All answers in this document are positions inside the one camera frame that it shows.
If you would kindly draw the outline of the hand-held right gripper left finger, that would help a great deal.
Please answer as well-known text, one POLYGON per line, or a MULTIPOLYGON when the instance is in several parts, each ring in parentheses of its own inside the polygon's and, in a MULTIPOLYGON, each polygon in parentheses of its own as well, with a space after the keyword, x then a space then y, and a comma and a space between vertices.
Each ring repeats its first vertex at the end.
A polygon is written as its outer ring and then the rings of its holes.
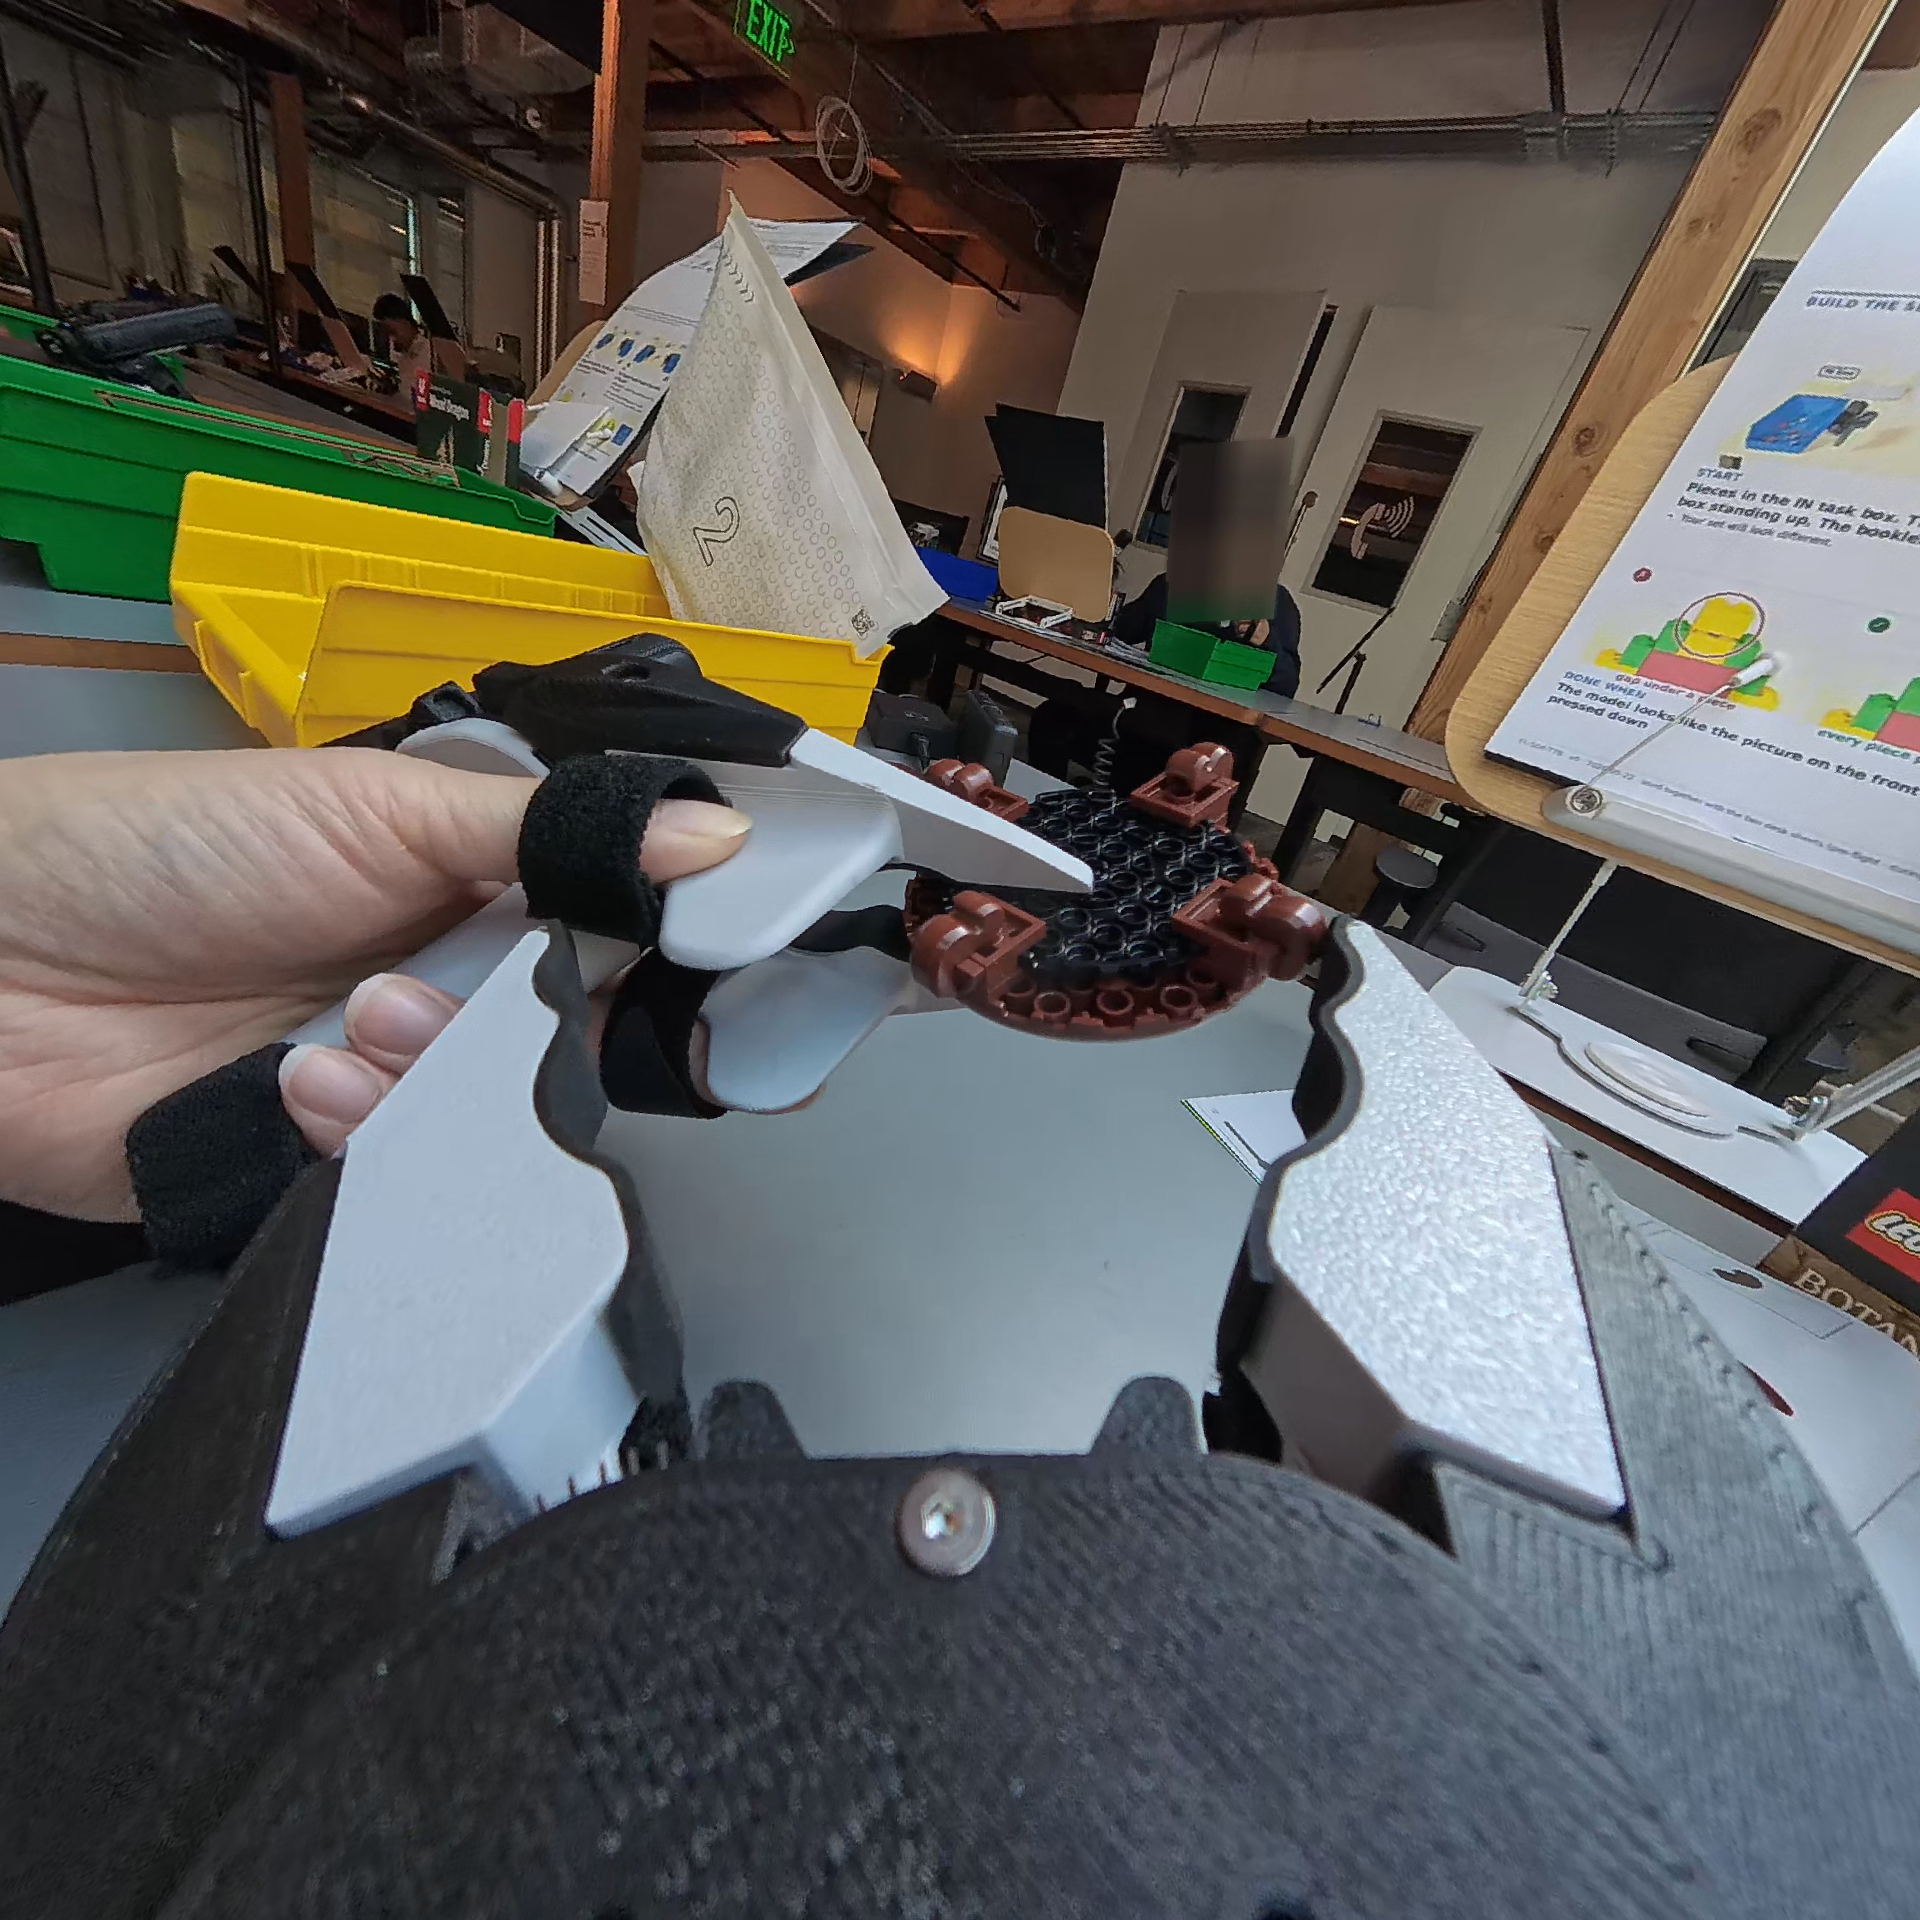
POLYGON ((675 1420, 655 1276, 575 935, 528 929, 348 1143, 266 1507, 307 1535, 471 1470, 518 1518, 675 1420))

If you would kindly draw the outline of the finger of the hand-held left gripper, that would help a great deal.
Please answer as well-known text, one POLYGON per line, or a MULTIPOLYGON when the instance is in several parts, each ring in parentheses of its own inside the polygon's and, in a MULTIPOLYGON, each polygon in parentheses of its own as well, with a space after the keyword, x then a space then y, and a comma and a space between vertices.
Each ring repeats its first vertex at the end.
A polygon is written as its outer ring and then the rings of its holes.
POLYGON ((804 875, 826 900, 889 867, 992 894, 1094 892, 1084 858, 819 729, 800 734, 777 772, 799 835, 782 871, 804 875))

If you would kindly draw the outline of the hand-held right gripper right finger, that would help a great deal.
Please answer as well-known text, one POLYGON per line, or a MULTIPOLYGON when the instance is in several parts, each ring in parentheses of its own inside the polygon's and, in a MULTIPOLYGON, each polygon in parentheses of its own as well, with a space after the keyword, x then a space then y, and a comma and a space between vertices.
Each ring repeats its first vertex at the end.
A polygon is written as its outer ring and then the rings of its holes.
POLYGON ((1627 1508, 1552 1145, 1383 935, 1323 945, 1291 1110, 1217 1327, 1217 1450, 1417 1515, 1459 1466, 1627 1508))

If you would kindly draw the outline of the round brown black brick base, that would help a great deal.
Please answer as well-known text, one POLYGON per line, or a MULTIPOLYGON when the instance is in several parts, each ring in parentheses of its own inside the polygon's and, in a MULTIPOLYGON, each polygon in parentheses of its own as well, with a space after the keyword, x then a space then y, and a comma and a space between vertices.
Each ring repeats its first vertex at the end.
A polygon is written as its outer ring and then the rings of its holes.
POLYGON ((1168 756, 1127 795, 1065 788, 1019 800, 979 763, 926 780, 1091 867, 1086 897, 961 887, 924 868, 903 931, 920 985, 1052 1041, 1147 1041, 1307 972, 1331 913, 1291 892, 1227 827, 1234 760, 1212 742, 1168 756))

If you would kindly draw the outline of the person's left hand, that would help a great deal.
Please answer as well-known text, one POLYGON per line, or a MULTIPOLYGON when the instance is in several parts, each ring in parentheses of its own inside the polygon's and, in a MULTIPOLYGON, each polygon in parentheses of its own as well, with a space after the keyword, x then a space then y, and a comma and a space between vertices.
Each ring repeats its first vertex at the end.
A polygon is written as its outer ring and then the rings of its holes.
POLYGON ((396 968, 518 882, 535 792, 371 750, 8 760, 6 1202, 136 1220, 136 1120, 344 1003, 272 1080, 336 1154, 458 1016, 396 968))

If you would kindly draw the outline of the black electronic device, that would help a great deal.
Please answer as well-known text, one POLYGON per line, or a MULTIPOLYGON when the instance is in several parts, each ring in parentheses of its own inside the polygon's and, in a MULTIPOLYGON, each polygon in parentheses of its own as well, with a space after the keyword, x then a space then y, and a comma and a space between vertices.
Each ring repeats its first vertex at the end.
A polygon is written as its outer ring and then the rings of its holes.
POLYGON ((920 696, 876 691, 857 747, 924 776, 936 762, 979 763, 1010 786, 1019 734, 994 697, 971 691, 959 713, 920 696))

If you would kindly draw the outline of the white numbered paper bag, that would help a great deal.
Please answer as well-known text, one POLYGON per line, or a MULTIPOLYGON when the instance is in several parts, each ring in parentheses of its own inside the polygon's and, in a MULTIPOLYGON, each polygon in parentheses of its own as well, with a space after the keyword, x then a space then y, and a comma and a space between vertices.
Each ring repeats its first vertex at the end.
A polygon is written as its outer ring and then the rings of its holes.
POLYGON ((873 657, 946 600, 734 201, 647 446, 638 528, 675 618, 873 657))

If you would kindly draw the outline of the small wooden board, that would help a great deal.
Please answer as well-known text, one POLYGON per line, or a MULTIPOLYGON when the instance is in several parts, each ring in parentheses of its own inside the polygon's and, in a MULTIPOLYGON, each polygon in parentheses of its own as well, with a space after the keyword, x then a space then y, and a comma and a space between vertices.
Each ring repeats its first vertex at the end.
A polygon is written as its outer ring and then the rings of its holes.
POLYGON ((1040 600, 1103 627, 1114 610, 1114 535, 1095 524, 1009 504, 996 522, 1001 600, 1040 600))

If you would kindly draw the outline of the small green bin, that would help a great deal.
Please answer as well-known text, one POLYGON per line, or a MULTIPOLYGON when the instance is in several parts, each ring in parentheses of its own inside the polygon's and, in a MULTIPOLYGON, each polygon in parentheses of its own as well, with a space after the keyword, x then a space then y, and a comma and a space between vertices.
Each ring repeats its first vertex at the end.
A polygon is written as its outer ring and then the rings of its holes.
POLYGON ((1147 643, 1147 660, 1161 675, 1223 688, 1267 688, 1286 660, 1275 650, 1223 638, 1159 620, 1147 643))

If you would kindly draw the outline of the dark green toy box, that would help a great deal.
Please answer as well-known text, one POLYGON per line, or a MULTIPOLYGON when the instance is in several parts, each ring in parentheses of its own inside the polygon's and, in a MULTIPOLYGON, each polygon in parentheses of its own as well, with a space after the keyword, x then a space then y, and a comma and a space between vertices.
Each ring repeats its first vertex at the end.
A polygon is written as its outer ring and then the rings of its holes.
POLYGON ((418 458, 480 473, 505 490, 520 488, 527 408, 512 383, 420 371, 415 401, 418 458))

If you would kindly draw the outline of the printed paper sheet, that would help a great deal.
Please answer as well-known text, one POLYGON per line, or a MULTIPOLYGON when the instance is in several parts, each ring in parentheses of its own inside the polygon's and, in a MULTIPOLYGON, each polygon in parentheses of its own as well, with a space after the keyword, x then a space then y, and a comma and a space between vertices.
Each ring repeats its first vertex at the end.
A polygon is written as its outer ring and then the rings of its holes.
POLYGON ((855 223, 747 220, 660 268, 587 328, 537 406, 522 466, 553 498, 592 502, 636 473, 636 522, 688 522, 703 478, 744 480, 791 431, 854 522, 896 535, 899 514, 841 402, 791 284, 863 257, 855 223))

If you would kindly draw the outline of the long wooden table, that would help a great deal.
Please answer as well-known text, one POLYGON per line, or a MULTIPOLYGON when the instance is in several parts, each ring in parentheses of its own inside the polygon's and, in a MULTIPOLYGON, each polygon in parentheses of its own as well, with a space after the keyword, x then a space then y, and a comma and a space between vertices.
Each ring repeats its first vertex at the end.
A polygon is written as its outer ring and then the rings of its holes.
POLYGON ((1036 657, 1084 668, 1098 680, 1156 692, 1190 708, 1258 729, 1267 742, 1288 743, 1305 754, 1347 762, 1402 788, 1417 788, 1467 809, 1479 807, 1467 788, 1454 780, 1450 754, 1436 742, 1395 732, 1392 727, 1375 727, 1322 707, 1291 702, 1265 688, 1226 688, 1182 675, 1164 675, 1153 664, 1003 620, 1000 614, 976 604, 951 600, 939 616, 984 641, 1015 644, 1036 657))

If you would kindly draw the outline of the black plant toy box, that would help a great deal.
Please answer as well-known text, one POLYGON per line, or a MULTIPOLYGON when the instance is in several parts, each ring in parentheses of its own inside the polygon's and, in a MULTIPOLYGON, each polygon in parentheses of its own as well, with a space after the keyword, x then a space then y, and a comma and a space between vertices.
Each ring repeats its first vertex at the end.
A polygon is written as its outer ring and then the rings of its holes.
POLYGON ((1852 1315, 1918 1355, 1918 1118, 1850 1174, 1761 1274, 1852 1315))

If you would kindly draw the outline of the printed instruction sheet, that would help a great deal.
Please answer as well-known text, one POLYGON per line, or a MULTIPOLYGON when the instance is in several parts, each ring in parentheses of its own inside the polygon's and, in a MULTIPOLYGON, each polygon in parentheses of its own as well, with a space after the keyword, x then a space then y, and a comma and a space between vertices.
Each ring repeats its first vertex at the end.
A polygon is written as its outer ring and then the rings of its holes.
POLYGON ((1490 754, 1915 890, 1918 130, 1802 254, 1490 754))

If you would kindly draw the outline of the wooden instruction board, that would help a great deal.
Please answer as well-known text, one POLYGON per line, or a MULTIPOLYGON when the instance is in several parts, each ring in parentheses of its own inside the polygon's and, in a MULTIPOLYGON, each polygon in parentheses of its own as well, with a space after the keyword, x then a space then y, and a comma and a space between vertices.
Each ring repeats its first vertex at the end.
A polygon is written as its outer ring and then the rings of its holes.
POLYGON ((1454 697, 1447 760, 1467 803, 1505 823, 1799 931, 1865 961, 1918 972, 1918 908, 1803 860, 1686 823, 1643 799, 1578 811, 1558 783, 1489 754, 1489 743, 1571 624, 1603 566, 1736 362, 1683 376, 1642 410, 1542 559, 1500 634, 1454 697))

